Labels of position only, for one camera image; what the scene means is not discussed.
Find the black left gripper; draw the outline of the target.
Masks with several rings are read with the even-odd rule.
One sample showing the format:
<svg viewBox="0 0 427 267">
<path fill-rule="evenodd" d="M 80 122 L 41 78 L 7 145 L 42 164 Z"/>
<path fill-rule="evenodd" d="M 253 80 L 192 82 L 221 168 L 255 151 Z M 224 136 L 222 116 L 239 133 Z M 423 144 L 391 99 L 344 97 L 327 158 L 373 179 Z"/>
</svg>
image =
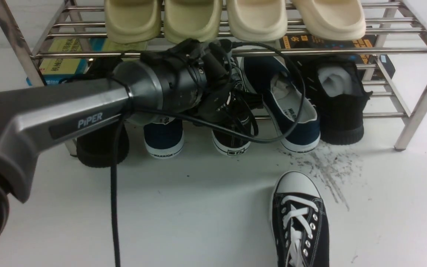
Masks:
<svg viewBox="0 0 427 267">
<path fill-rule="evenodd" d="M 187 39 L 165 51 L 144 52 L 139 63 L 140 109 L 222 123 L 263 106 L 262 97 L 247 92 L 234 75 L 222 41 Z"/>
</svg>

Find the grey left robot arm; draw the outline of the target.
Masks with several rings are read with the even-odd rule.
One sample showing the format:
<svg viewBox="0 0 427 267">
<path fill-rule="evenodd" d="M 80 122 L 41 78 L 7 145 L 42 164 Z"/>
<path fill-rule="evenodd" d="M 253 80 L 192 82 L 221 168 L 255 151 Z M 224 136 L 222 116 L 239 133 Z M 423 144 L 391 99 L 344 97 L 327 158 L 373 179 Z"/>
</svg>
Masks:
<svg viewBox="0 0 427 267">
<path fill-rule="evenodd" d="M 236 87 L 222 41 L 187 39 L 165 51 L 142 51 L 98 78 L 75 76 L 54 86 L 0 92 L 0 235 L 12 194 L 30 196 L 41 152 L 102 127 L 129 120 L 144 126 L 175 117 L 254 141 L 256 122 L 240 118 L 261 96 Z"/>
</svg>

